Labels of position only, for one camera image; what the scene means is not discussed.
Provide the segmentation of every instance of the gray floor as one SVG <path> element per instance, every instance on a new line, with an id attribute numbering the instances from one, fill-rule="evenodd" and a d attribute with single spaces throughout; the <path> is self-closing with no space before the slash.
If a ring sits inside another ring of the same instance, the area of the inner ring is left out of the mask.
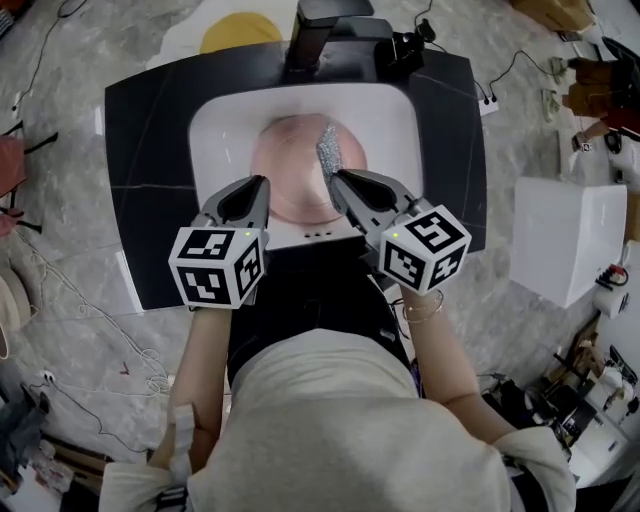
<path id="1" fill-rule="evenodd" d="M 24 88 L 37 59 L 44 31 L 59 2 L 38 1 L 23 22 L 0 41 L 0 131 L 12 124 L 10 107 Z M 113 316 L 142 348 L 159 351 L 169 372 L 177 369 L 189 328 L 183 308 L 135 314 L 116 254 L 121 250 L 108 186 L 104 138 L 95 133 L 94 109 L 104 88 L 144 69 L 169 27 L 184 19 L 198 0 L 89 0 L 51 34 L 42 68 L 25 99 L 27 138 L 52 131 L 60 140 L 28 158 L 29 181 L 20 187 L 18 206 L 29 220 L 42 222 L 41 236 L 21 231 L 33 246 L 78 287 L 87 300 Z M 397 30 L 408 30 L 427 0 L 375 0 L 377 14 Z M 523 48 L 538 62 L 571 45 L 511 9 L 506 0 L 435 0 L 430 14 L 438 43 L 470 58 L 483 86 Z M 470 256 L 462 274 L 446 286 L 447 307 L 478 372 L 506 372 L 519 382 L 538 376 L 558 346 L 592 313 L 590 297 L 561 310 L 509 281 L 509 244 L 514 185 L 522 175 L 555 177 L 555 127 L 572 128 L 563 113 L 558 125 L 544 122 L 540 88 L 551 82 L 524 59 L 495 86 L 500 111 L 483 119 L 488 180 L 487 249 Z M 601 142 L 592 159 L 571 178 L 584 184 L 608 181 Z M 0 240 L 1 254 L 25 279 L 38 314 L 10 337 L 12 357 L 0 365 L 0 379 L 40 383 L 42 369 L 60 383 L 91 390 L 147 393 L 151 375 L 122 335 L 96 311 L 79 308 L 76 296 L 60 285 L 14 234 Z M 130 375 L 122 375 L 126 362 Z M 155 446 L 164 426 L 166 400 L 89 393 L 64 388 L 102 418 L 104 429 L 141 449 Z M 118 460 L 135 459 L 113 438 L 97 434 L 97 422 L 66 397 L 50 390 L 53 413 L 47 430 Z"/>

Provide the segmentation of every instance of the cardboard box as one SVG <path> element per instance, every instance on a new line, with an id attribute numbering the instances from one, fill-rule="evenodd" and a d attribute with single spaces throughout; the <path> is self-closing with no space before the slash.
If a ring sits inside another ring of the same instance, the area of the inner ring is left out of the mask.
<path id="1" fill-rule="evenodd" d="M 593 24 L 587 0 L 511 0 L 511 5 L 554 32 L 578 32 Z"/>
<path id="2" fill-rule="evenodd" d="M 627 225 L 624 230 L 624 241 L 640 242 L 640 194 L 629 192 L 627 196 Z"/>

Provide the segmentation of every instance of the white box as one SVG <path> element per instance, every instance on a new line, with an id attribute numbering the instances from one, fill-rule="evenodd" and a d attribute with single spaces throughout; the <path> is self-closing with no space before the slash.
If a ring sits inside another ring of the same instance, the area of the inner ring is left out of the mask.
<path id="1" fill-rule="evenodd" d="M 262 230 L 181 228 L 169 266 L 188 306 L 238 309 L 264 275 Z"/>
<path id="2" fill-rule="evenodd" d="M 440 205 L 382 233 L 378 269 L 419 295 L 462 268 L 471 235 Z"/>

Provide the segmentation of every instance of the white sink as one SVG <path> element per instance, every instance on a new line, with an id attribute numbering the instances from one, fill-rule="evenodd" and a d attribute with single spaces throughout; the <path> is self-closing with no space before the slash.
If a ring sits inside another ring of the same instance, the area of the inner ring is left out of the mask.
<path id="1" fill-rule="evenodd" d="M 260 133 L 274 121 L 323 114 L 360 141 L 373 172 L 402 182 L 416 197 L 423 191 L 415 111 L 400 90 L 385 84 L 316 84 L 244 92 L 216 98 L 196 113 L 189 130 L 191 161 L 200 206 L 215 192 L 249 176 Z M 269 248 L 359 236 L 343 217 L 328 224 L 269 220 Z"/>

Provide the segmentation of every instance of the yellow object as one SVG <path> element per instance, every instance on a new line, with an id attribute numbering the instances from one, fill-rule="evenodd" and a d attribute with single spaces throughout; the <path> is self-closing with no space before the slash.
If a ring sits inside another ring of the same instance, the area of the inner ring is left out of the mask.
<path id="1" fill-rule="evenodd" d="M 282 34 L 268 18 L 255 12 L 236 12 L 209 27 L 202 38 L 200 53 L 277 41 L 282 41 Z"/>

